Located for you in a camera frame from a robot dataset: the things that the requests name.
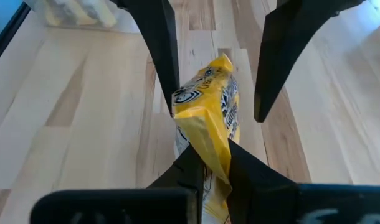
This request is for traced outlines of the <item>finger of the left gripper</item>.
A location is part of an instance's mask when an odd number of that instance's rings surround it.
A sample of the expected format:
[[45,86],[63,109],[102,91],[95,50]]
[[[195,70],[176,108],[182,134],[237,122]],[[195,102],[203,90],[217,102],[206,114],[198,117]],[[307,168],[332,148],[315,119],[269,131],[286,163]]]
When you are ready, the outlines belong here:
[[254,91],[254,119],[263,123],[295,62],[318,29],[364,0],[277,0],[265,16]]
[[150,52],[169,113],[180,87],[175,13],[168,0],[110,0],[128,11]]

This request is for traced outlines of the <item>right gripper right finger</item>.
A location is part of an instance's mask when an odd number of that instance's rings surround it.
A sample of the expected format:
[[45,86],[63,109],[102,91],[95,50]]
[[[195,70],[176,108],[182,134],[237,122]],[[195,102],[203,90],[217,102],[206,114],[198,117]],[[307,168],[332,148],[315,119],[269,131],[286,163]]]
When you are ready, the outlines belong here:
[[295,224],[298,185],[229,141],[232,224]]

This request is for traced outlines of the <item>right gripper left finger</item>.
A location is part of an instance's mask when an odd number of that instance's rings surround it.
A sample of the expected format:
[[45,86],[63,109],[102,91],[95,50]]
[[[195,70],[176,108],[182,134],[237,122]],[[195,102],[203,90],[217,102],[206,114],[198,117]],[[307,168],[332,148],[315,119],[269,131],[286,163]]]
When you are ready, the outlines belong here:
[[148,188],[177,188],[189,193],[186,209],[188,224],[202,222],[202,196],[205,163],[189,145],[173,164]]

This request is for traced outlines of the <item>translucent plastic storage bin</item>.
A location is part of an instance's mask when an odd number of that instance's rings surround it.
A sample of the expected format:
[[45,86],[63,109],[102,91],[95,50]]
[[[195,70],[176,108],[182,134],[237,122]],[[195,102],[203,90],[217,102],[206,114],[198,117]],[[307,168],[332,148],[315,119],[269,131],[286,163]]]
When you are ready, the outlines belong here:
[[118,8],[111,0],[76,0],[85,10],[85,12],[97,23],[89,26],[48,25],[45,19],[44,0],[24,0],[24,2],[34,11],[38,18],[49,27],[67,28],[67,29],[87,29],[102,30],[107,32],[121,33],[139,33],[138,26],[134,19],[124,9]]

